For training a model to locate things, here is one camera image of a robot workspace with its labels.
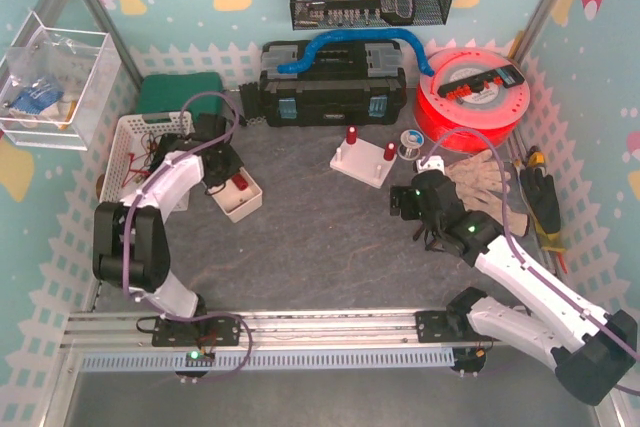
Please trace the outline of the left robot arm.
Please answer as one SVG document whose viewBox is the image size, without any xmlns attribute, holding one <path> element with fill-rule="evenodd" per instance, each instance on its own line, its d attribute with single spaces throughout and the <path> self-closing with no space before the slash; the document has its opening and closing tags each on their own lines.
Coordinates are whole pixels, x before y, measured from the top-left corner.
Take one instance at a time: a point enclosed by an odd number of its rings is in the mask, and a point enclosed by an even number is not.
<svg viewBox="0 0 640 427">
<path fill-rule="evenodd" d="M 134 192 L 101 202 L 94 213 L 93 275 L 119 287 L 161 316 L 189 322 L 207 317 L 202 297 L 171 270 L 165 223 L 191 188 L 215 189 L 239 169 L 230 146 L 236 119 L 201 114 L 191 132 L 161 136 L 149 174 Z"/>
</svg>

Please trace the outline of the orange black pliers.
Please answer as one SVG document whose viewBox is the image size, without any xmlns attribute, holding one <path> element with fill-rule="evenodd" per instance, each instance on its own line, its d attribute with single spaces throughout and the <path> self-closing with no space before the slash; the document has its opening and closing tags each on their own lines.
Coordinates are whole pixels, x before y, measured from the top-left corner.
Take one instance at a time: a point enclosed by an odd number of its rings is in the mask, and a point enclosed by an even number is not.
<svg viewBox="0 0 640 427">
<path fill-rule="evenodd" d="M 431 231 L 428 231 L 424 225 L 420 226 L 412 236 L 414 242 L 422 241 L 424 250 L 427 252 L 444 252 L 442 243 L 438 237 Z"/>
</svg>

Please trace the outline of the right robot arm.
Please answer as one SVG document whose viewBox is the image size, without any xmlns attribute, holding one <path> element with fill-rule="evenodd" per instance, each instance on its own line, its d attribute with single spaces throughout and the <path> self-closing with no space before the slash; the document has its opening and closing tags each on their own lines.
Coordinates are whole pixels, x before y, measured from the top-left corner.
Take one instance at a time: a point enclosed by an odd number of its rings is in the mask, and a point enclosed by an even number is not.
<svg viewBox="0 0 640 427">
<path fill-rule="evenodd" d="M 441 169 L 390 190 L 390 212 L 418 221 L 425 245 L 447 253 L 505 287 L 532 314 L 508 308 L 477 288 L 449 305 L 475 333 L 507 343 L 550 368 L 574 398 L 599 405 L 639 360 L 638 323 L 571 290 L 531 257 L 489 214 L 465 208 Z"/>
</svg>

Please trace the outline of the white tray with springs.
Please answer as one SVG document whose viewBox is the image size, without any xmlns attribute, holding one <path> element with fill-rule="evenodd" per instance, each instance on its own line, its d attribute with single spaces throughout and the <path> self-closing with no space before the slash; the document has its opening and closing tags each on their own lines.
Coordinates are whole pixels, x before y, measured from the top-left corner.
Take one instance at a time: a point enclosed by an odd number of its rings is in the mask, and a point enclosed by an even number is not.
<svg viewBox="0 0 640 427">
<path fill-rule="evenodd" d="M 230 178 L 222 187 L 214 189 L 211 193 L 213 200 L 233 223 L 238 223 L 255 212 L 263 202 L 263 191 L 253 177 L 244 167 L 240 168 L 239 173 L 249 182 L 245 191 L 239 191 Z"/>
</svg>

